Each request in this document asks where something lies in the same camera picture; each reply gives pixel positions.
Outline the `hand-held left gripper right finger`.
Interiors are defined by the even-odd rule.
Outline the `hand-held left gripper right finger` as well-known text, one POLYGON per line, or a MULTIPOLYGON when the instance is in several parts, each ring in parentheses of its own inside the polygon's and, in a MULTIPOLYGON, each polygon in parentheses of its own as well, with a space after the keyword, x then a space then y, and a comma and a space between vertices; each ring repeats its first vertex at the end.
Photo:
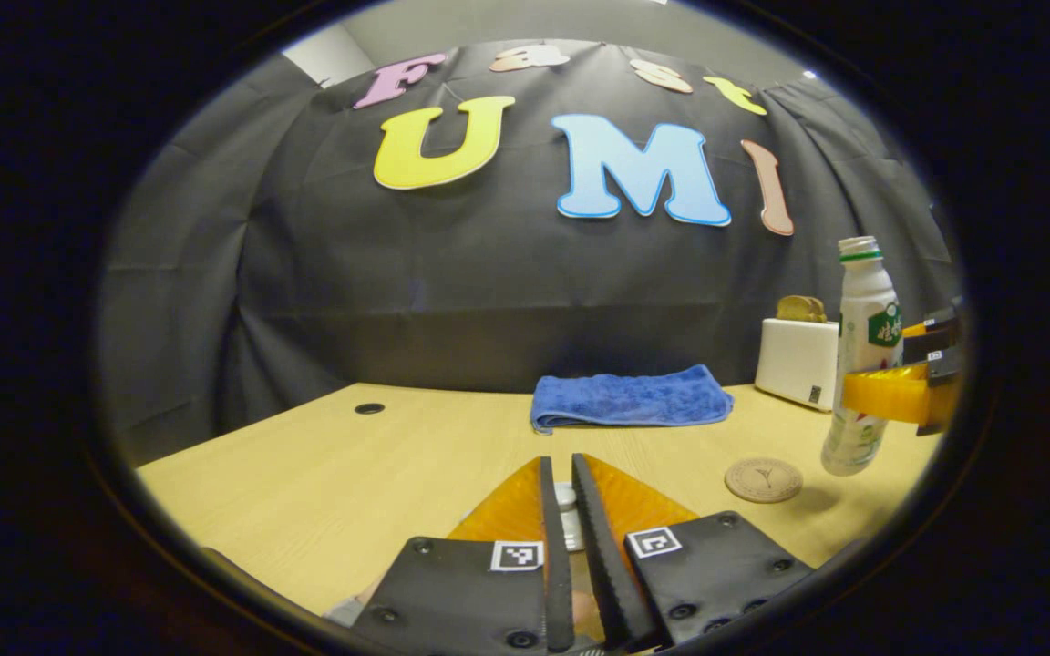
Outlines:
POLYGON ((697 515, 595 456, 571 458, 607 646, 662 651, 737 631, 812 568, 736 511, 697 515))

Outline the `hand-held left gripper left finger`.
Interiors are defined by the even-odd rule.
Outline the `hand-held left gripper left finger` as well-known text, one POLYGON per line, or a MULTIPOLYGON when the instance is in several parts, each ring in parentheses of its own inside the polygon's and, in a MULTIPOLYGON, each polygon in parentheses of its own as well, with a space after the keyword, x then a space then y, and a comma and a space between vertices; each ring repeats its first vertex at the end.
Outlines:
POLYGON ((551 655, 575 638, 571 565, 539 456, 443 538, 397 552, 353 630, 403 655, 551 655))

